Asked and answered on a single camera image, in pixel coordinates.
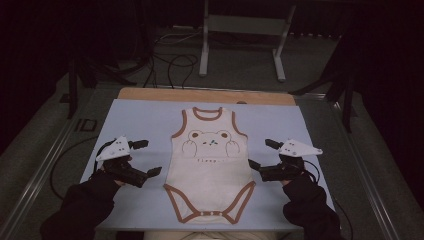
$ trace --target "black sleeve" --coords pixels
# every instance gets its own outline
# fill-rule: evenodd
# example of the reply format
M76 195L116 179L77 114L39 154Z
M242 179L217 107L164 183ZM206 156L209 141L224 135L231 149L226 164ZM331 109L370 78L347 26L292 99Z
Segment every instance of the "black sleeve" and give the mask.
M322 187L306 175L301 175L283 187L290 199L283 208L284 216L304 228L308 240L342 240L340 220L327 205Z
M118 189L113 178L104 173L71 186L60 210L41 225L42 239L93 239L94 228L112 212Z

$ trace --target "white plastic part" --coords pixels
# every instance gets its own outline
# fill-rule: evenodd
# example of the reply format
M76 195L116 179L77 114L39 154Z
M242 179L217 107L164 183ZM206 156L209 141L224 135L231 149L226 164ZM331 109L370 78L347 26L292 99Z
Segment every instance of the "white plastic part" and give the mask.
M320 155L322 154L322 150L296 140L289 139L280 149L278 149L278 153L290 157L302 157L307 155Z
M105 161L130 155L130 146L126 137L121 136L111 145L105 147L102 153L96 157L96 161Z

